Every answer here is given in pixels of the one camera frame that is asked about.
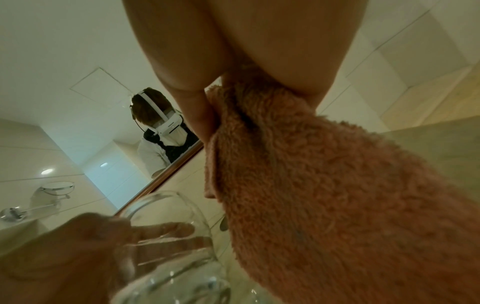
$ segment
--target recessed light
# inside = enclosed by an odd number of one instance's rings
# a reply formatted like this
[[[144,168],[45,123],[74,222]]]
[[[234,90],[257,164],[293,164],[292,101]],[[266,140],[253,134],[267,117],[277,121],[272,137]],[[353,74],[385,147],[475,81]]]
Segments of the recessed light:
[[[41,172],[41,175],[47,175],[49,173],[52,173],[54,170],[53,169],[47,169]]]

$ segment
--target clear drinking glass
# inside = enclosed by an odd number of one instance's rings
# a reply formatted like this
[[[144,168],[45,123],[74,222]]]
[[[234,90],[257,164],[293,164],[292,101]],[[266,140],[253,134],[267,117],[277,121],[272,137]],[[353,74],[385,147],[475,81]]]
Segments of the clear drinking glass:
[[[217,260],[207,221],[180,193],[150,194],[121,215],[135,231],[118,248],[111,303],[227,304],[230,285]]]

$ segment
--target fuzzy towel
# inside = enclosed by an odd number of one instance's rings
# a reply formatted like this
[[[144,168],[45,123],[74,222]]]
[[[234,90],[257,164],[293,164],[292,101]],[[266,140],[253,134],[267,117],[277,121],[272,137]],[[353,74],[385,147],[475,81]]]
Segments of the fuzzy towel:
[[[285,303],[480,303],[480,210],[381,136],[268,80],[214,87],[207,197],[252,279]]]

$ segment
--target hair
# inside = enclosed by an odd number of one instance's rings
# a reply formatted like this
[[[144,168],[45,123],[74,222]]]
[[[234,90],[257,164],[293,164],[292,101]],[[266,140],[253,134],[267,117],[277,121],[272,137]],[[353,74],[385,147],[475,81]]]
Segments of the hair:
[[[143,91],[164,113],[173,110],[172,104],[159,91],[146,88]],[[153,126],[161,119],[160,115],[150,106],[150,104],[140,94],[136,94],[131,99],[131,113],[141,123],[147,126]]]

